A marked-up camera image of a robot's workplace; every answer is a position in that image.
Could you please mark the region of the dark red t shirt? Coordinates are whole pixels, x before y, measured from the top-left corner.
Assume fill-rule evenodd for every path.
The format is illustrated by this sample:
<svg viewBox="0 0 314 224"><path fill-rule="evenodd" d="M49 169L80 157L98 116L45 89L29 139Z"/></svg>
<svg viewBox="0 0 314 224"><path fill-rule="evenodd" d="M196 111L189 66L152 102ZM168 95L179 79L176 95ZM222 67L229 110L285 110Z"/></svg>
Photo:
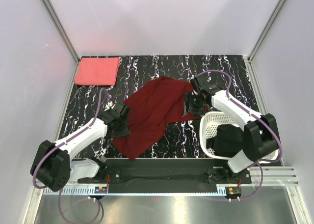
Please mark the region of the dark red t shirt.
<svg viewBox="0 0 314 224"><path fill-rule="evenodd" d="M164 136L167 124L200 119L192 113L183 114L184 95L192 91L193 86L187 81L165 76L148 81L124 101L131 109L131 134L115 137L115 148L134 160Z"/></svg>

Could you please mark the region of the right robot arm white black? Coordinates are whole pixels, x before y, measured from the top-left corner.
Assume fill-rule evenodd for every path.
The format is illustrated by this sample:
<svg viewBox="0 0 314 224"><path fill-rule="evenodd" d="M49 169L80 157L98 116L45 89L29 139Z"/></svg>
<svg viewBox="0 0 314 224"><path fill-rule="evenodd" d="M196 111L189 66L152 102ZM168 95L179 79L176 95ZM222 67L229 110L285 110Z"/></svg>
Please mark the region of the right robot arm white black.
<svg viewBox="0 0 314 224"><path fill-rule="evenodd" d="M281 160L283 152L275 117L261 114L250 109L232 96L228 89L218 84L210 84L204 73L192 78L193 92L184 97L184 115L189 112L201 117L200 146L210 158L226 160L228 168L223 170L223 178L234 183L240 178L240 172L260 163L276 163ZM206 119L212 115L205 112L206 107L217 109L216 114L225 115L238 126L244 135L243 148L233 157L216 156L206 149L206 134L210 122Z"/></svg>

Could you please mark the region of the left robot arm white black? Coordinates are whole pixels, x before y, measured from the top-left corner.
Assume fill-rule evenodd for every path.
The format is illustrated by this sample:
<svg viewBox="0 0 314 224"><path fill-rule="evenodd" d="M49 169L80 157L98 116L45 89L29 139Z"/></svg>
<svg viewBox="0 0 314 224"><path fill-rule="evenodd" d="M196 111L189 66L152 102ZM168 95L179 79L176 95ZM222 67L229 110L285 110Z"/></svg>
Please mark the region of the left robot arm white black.
<svg viewBox="0 0 314 224"><path fill-rule="evenodd" d="M91 178L100 183L105 179L106 171L102 161L87 158L76 161L74 158L94 141L108 133L115 137L130 135L128 114L130 107L116 103L104 112L96 112L85 125L68 136L50 142L43 141L36 152L30 169L34 187L60 191L68 182L82 178Z"/></svg>

